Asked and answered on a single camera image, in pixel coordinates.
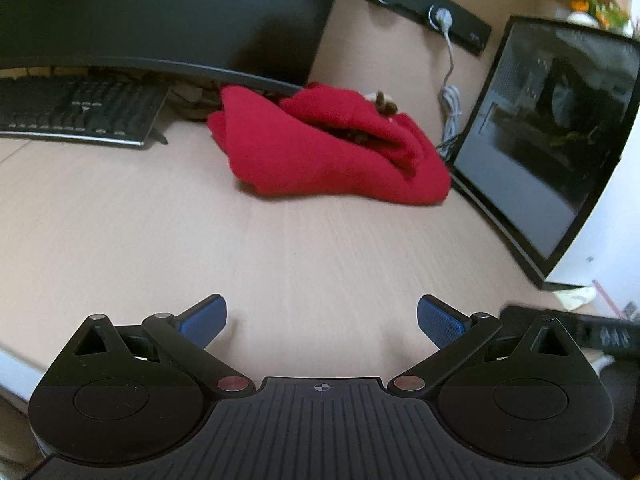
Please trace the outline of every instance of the power cord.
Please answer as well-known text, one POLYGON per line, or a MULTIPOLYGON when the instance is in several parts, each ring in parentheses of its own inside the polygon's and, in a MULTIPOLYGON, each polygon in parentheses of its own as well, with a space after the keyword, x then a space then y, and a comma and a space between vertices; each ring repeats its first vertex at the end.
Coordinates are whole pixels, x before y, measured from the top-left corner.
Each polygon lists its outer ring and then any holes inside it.
POLYGON ((440 105, 442 106, 442 110, 446 117, 444 124, 444 132, 442 135, 442 142, 436 147, 438 153, 444 160, 449 160, 450 156, 453 153, 453 148, 455 147, 456 141, 460 136, 458 134, 458 118, 462 113, 460 108, 460 91, 454 85, 449 85, 447 82, 449 81, 449 77, 453 73, 453 46, 451 44, 451 39, 449 38, 449 29, 451 25, 453 25, 453 17, 451 12, 448 9, 438 9, 435 15, 435 23, 431 20, 431 9, 429 12, 429 21, 431 25, 436 28, 436 30, 440 30, 442 35, 444 36, 445 41, 447 41, 447 48, 449 49, 449 60, 450 67, 447 75, 444 78, 444 82, 442 84, 442 89, 440 90, 439 98, 440 105))

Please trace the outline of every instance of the red cloth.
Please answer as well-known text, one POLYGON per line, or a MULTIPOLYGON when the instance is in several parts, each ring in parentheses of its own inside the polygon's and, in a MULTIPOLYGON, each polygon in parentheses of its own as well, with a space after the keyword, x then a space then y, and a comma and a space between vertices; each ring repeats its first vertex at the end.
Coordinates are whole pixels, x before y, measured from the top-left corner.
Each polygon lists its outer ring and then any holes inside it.
POLYGON ((382 118, 356 92, 312 86, 282 100, 280 109, 251 90, 228 86, 222 102, 224 111, 207 124, 233 174, 259 194, 359 194, 412 205, 447 197, 449 172, 420 128, 406 114, 382 118), (377 139, 359 146, 292 115, 377 139))

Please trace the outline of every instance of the wooden desk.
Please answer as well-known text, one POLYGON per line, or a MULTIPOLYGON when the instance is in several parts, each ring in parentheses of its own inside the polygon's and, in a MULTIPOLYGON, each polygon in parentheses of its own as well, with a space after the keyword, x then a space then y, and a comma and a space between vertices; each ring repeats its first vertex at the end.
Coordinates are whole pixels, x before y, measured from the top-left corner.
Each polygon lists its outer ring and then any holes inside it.
POLYGON ((455 192, 436 207, 264 200, 206 127, 166 136, 146 152, 0 139, 0 347, 44 369, 89 314, 134 324, 217 292, 229 321, 209 351, 257 383, 386 381, 434 351, 424 293, 468 314, 558 307, 455 192))

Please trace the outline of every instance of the monitor screen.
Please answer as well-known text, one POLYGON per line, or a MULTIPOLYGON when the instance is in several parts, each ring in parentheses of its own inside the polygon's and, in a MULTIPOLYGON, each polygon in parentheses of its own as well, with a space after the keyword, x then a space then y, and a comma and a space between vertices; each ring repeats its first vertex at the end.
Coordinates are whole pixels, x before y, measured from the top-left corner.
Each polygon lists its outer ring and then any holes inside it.
POLYGON ((307 80, 333 3, 0 0, 0 68, 136 66, 291 93, 307 80))
POLYGON ((640 52, 542 20, 514 20, 503 41, 454 169, 545 262, 629 134, 640 52))

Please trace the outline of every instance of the black keyboard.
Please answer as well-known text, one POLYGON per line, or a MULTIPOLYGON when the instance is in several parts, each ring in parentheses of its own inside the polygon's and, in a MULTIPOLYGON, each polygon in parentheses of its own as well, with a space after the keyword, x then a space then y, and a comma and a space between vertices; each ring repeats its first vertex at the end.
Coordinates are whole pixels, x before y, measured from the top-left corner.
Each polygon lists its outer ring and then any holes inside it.
POLYGON ((0 78, 0 136, 141 148, 167 92, 82 76, 0 78))

